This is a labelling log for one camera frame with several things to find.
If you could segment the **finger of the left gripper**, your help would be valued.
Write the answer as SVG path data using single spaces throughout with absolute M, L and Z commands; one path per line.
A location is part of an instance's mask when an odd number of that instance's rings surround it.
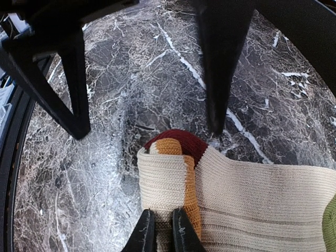
M 254 1 L 193 1 L 203 53 L 206 109 L 210 131 L 222 133 L 228 107 L 232 78 L 240 57 L 251 18 Z

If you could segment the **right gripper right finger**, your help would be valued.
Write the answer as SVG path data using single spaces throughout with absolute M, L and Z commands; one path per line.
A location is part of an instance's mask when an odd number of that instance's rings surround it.
M 182 208 L 177 208 L 173 211 L 172 234 L 173 251 L 206 252 L 185 210 Z

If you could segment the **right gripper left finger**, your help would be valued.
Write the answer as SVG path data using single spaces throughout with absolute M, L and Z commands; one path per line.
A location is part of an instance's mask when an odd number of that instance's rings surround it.
M 153 252 L 157 251 L 155 233 L 155 215 L 150 209 L 145 209 L 129 240 L 121 252 Z

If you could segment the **striped beige sock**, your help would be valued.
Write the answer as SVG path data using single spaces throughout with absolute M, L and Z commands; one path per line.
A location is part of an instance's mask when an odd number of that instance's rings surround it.
M 335 251 L 334 170 L 231 160 L 184 130 L 157 135 L 137 160 L 158 251 L 173 246 L 179 207 L 206 251 Z

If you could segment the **black front rail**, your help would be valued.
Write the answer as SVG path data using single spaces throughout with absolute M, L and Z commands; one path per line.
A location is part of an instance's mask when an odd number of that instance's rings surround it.
M 11 98 L 9 123 L 1 145 L 1 251 L 14 251 L 14 208 L 21 155 L 35 105 L 22 88 Z

